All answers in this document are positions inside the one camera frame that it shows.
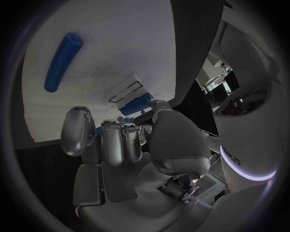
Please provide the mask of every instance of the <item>blue foam cylinder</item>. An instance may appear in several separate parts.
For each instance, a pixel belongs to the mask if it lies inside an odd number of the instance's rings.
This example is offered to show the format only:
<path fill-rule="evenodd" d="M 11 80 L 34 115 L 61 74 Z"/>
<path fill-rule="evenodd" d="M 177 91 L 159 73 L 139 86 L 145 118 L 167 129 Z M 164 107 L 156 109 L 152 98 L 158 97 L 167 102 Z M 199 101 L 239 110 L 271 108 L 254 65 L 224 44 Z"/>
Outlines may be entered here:
<path fill-rule="evenodd" d="M 150 106 L 151 98 L 150 95 L 147 93 L 139 98 L 130 101 L 123 108 L 121 108 L 120 111 L 124 116 L 128 116 L 138 111 L 142 111 Z"/>
<path fill-rule="evenodd" d="M 46 91 L 51 93 L 57 91 L 65 71 L 83 45 L 84 42 L 77 35 L 72 33 L 65 35 L 58 46 L 47 72 L 44 84 Z"/>

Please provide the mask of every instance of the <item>blue object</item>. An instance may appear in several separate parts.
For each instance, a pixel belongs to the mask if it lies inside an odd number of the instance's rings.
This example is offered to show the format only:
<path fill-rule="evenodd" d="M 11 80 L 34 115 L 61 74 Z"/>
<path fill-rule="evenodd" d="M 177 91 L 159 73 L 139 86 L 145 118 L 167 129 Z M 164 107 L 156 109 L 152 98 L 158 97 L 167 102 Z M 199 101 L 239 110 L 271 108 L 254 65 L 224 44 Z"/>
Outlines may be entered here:
<path fill-rule="evenodd" d="M 124 116 L 128 116 L 138 111 L 143 111 L 144 109 L 150 107 L 150 105 L 151 98 L 150 95 L 147 93 L 139 98 L 130 101 L 123 108 L 121 108 L 120 111 Z"/>
<path fill-rule="evenodd" d="M 53 93 L 57 91 L 65 71 L 84 42 L 75 34 L 67 33 L 55 53 L 47 72 L 44 88 Z"/>
<path fill-rule="evenodd" d="M 97 136 L 101 135 L 102 134 L 101 132 L 102 132 L 101 127 L 98 127 L 98 128 L 95 129 L 95 133 L 96 133 Z"/>

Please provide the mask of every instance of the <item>glowing light strip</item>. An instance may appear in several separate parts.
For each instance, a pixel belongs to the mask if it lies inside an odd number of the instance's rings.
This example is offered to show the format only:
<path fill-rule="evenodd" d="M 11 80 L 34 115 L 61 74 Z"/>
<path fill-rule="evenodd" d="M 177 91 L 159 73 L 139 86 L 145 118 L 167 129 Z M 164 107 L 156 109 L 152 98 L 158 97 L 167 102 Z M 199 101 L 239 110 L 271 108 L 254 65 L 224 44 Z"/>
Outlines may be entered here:
<path fill-rule="evenodd" d="M 241 175 L 242 177 L 246 178 L 246 179 L 249 179 L 249 180 L 254 180 L 254 181 L 263 181 L 263 180 L 268 180 L 270 178 L 272 178 L 276 171 L 273 172 L 272 174 L 270 175 L 267 175 L 267 176 L 263 176 L 263 177 L 254 177 L 254 176 L 250 176 L 250 175 L 247 175 L 245 173 L 243 173 L 242 171 L 238 170 L 229 160 L 228 158 L 226 157 L 226 154 L 225 152 L 223 151 L 222 149 L 222 146 L 220 146 L 220 153 L 221 155 L 223 156 L 224 160 L 226 161 L 226 163 L 236 172 L 238 173 L 239 175 Z"/>

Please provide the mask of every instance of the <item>white surface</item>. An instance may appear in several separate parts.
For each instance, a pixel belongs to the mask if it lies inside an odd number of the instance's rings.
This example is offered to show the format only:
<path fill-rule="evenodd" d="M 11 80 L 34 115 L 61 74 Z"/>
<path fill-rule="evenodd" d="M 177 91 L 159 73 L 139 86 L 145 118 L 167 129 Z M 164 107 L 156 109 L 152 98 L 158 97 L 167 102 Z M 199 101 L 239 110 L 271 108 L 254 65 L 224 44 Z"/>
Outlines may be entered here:
<path fill-rule="evenodd" d="M 44 82 L 50 62 L 67 32 L 84 46 L 68 67 L 57 92 Z M 23 65 L 25 120 L 36 142 L 60 138 L 65 114 L 87 106 L 96 127 L 121 116 L 106 93 L 136 74 L 153 97 L 175 95 L 175 36 L 167 0 L 72 0 L 55 12 L 30 42 Z"/>

